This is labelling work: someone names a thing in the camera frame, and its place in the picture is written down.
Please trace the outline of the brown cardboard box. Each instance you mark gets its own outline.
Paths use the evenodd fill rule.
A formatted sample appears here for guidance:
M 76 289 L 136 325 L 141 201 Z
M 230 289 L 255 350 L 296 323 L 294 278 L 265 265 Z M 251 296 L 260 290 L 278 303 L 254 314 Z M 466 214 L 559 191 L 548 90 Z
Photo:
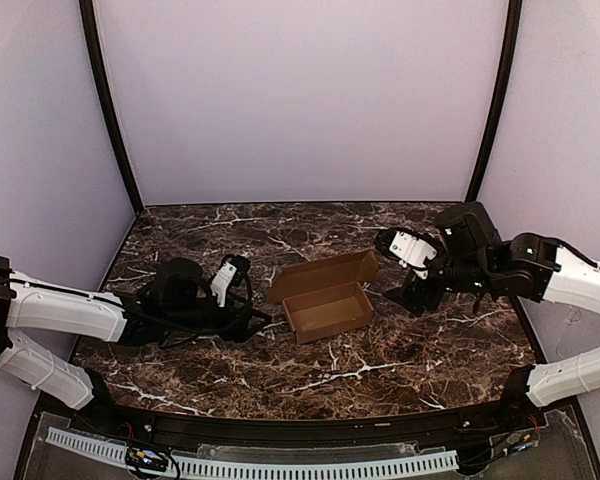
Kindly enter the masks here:
M 279 304 L 299 345 L 369 325 L 375 310 L 363 285 L 377 280 L 371 250 L 288 266 L 267 290 Z

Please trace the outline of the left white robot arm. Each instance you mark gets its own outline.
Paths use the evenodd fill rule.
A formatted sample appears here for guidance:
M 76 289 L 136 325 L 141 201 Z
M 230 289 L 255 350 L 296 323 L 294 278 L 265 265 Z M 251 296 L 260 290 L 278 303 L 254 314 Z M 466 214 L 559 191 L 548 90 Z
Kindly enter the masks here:
M 253 305 L 251 262 L 226 255 L 211 279 L 186 258 L 161 263 L 134 294 L 76 290 L 11 268 L 0 256 L 0 371 L 75 411 L 100 410 L 113 401 L 102 377 L 69 364 L 27 335 L 38 329 L 107 343 L 166 347 L 174 332 L 245 342 L 272 318 Z

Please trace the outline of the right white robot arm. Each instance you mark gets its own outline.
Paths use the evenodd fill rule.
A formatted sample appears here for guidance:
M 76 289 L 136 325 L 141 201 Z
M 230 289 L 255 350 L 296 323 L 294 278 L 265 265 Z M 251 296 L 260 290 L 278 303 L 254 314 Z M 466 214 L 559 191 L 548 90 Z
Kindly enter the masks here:
M 535 233 L 501 239 L 484 205 L 453 205 L 434 220 L 438 237 L 404 228 L 378 232 L 374 246 L 407 271 L 385 297 L 419 316 L 436 310 L 447 293 L 522 297 L 600 314 L 600 262 L 568 242 Z M 567 397 L 600 388 L 600 347 L 559 360 L 514 369 L 499 400 L 508 428 Z

